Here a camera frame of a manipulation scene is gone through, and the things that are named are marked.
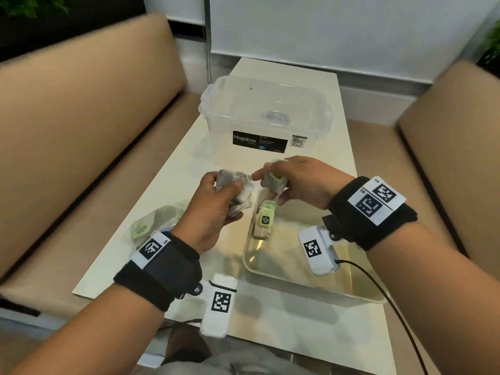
person's left hand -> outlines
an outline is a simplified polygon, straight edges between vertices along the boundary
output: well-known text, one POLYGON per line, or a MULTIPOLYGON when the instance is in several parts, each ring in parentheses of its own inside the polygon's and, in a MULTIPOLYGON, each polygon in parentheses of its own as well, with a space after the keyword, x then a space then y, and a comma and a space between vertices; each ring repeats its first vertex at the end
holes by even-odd
POLYGON ((214 183, 217 172, 208 172, 202 177, 186 211, 172 234, 194 248, 200 255, 217 243, 222 227, 243 217, 229 217, 229 202, 241 192, 240 181, 229 184, 216 192, 214 183))

person's right hand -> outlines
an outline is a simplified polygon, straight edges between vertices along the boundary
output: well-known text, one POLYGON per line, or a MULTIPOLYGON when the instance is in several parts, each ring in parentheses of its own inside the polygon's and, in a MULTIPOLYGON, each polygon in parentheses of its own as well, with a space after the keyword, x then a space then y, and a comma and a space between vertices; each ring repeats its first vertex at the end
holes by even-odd
POLYGON ((298 199, 320 209, 328 208, 334 195, 354 179, 345 172, 309 157, 291 157, 286 161, 266 163, 252 174, 252 179, 262 180, 266 172, 288 178, 289 188, 280 196, 278 205, 298 199))

barcode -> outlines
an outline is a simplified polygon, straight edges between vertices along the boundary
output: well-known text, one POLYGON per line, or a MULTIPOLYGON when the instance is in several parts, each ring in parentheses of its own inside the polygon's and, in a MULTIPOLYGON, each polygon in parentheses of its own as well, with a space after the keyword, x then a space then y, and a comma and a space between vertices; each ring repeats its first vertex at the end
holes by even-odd
POLYGON ((291 146, 292 147, 304 147, 307 137, 299 137, 292 135, 291 146))

qr code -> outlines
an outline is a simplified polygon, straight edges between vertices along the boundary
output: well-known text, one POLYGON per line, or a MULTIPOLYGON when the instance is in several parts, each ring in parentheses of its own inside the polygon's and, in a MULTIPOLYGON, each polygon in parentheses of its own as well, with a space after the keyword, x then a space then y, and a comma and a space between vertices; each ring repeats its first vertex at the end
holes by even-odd
POLYGON ((140 249, 139 252, 147 260, 151 259, 158 250, 161 249, 161 245, 156 242, 153 238, 150 238, 140 249))
POLYGON ((389 202, 393 198, 396 197, 396 193, 394 193, 391 189, 389 189, 386 185, 381 184, 377 188, 373 190, 373 193, 380 197, 382 201, 389 202))
POLYGON ((375 199, 372 195, 365 195, 357 204, 356 208, 366 217, 370 218, 377 210, 382 208, 382 203, 375 199))
POLYGON ((298 135, 291 136, 291 146, 292 147, 304 147, 307 137, 300 137, 298 135))
POLYGON ((229 303, 231 302, 231 294, 224 292, 217 292, 214 295, 214 301, 212 302, 212 310, 216 312, 229 312, 229 303))
POLYGON ((309 258, 315 257, 316 255, 321 254, 320 247, 317 244, 317 241, 313 239, 312 241, 304 243, 305 251, 308 254, 309 258))

beige cushion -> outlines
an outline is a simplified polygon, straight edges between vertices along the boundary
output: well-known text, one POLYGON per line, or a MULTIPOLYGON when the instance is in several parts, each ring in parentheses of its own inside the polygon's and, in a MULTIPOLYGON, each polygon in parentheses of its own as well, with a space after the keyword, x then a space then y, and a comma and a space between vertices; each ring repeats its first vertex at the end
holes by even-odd
MULTIPOLYGON (((422 224, 453 245, 445 224, 435 210, 394 128, 352 120, 347 121, 347 128, 358 175, 378 175, 387 181, 408 199, 407 203, 417 211, 418 220, 422 224)), ((421 375, 420 363, 401 322, 388 303, 384 305, 384 309, 397 373, 421 375)), ((419 342, 417 344, 429 374, 439 374, 422 345, 419 342)))
POLYGON ((82 204, 0 286, 27 307, 71 317, 88 301, 71 294, 135 202, 199 115, 199 94, 185 94, 82 204))
POLYGON ((162 15, 0 65, 0 276, 185 84, 162 15))
POLYGON ((500 80, 453 65, 399 119, 471 259, 500 279, 500 80))
POLYGON ((380 176, 407 198, 418 220, 454 247, 453 240, 430 200, 422 180, 391 126, 347 121, 358 175, 380 176))

